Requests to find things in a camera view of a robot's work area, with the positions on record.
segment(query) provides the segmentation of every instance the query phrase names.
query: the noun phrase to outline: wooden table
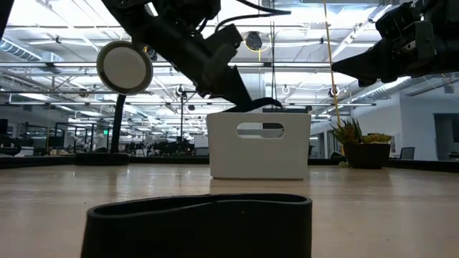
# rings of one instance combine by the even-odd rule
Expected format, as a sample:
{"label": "wooden table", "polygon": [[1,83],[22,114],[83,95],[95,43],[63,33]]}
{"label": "wooden table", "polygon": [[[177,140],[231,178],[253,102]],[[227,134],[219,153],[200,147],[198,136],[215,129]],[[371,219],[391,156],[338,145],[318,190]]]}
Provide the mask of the wooden table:
{"label": "wooden table", "polygon": [[2,170],[0,257],[79,257],[98,204],[249,192],[313,199],[313,257],[459,257],[457,174],[311,166],[305,181],[218,181],[189,165]]}

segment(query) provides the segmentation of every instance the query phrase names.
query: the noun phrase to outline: potted plant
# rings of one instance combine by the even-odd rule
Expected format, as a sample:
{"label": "potted plant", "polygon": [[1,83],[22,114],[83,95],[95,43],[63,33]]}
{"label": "potted plant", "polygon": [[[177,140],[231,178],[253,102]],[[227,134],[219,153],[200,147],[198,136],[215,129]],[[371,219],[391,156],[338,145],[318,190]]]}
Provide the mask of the potted plant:
{"label": "potted plant", "polygon": [[362,135],[357,120],[343,120],[331,134],[344,147],[344,155],[352,168],[380,169],[389,160],[391,136],[381,133]]}

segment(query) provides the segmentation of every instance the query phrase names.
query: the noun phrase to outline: round disc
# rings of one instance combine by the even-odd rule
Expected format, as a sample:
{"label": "round disc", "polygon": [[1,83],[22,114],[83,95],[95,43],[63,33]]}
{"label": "round disc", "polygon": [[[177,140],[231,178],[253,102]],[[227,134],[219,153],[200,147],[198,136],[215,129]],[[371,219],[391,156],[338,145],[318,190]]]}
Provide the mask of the round disc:
{"label": "round disc", "polygon": [[103,84],[122,95],[144,91],[153,78],[148,55],[130,42],[111,42],[102,48],[96,63]]}

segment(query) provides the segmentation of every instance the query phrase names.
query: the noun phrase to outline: white plastic bin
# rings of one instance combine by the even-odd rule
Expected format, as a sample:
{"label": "white plastic bin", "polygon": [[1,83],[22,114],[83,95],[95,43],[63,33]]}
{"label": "white plastic bin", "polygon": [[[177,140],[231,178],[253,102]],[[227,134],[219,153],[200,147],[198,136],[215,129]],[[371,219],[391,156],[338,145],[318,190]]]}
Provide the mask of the white plastic bin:
{"label": "white plastic bin", "polygon": [[[280,129],[239,130],[243,123]],[[294,113],[214,113],[207,116],[210,173],[219,179],[303,180],[308,169],[311,116]]]}

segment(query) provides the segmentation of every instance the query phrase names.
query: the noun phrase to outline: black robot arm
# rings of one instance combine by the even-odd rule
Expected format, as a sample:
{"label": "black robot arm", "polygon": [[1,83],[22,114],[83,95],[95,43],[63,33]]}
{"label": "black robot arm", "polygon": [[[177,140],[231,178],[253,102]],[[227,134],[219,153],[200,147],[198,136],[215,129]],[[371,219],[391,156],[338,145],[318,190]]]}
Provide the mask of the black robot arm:
{"label": "black robot arm", "polygon": [[459,71],[459,1],[405,3],[387,12],[376,28],[381,41],[332,69],[359,79],[361,87],[377,80]]}
{"label": "black robot arm", "polygon": [[[158,12],[154,16],[146,4]],[[235,25],[204,39],[199,29],[220,11],[220,0],[103,0],[110,13],[139,48],[148,45],[187,76],[201,97],[222,97],[240,112],[259,105],[253,102],[236,67],[228,62],[237,54],[242,37]],[[261,105],[281,104],[271,98]]]}

